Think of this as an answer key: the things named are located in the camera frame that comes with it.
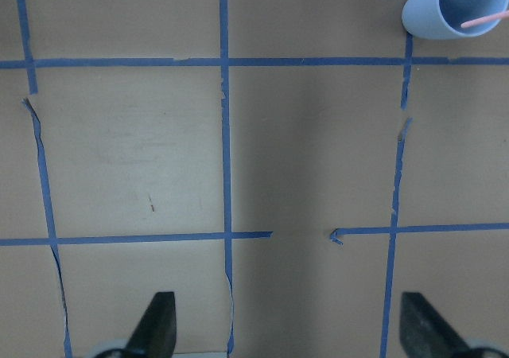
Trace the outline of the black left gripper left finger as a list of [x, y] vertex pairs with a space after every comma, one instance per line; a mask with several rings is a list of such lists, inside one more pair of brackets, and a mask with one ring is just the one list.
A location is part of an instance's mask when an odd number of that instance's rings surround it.
[[174, 292], [157, 292], [126, 343], [126, 356], [172, 357], [176, 343]]

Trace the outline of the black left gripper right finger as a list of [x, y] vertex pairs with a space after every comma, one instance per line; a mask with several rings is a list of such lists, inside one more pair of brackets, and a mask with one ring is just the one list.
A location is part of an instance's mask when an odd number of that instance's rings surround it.
[[468, 344], [420, 292], [403, 292], [399, 341], [407, 357], [454, 357]]

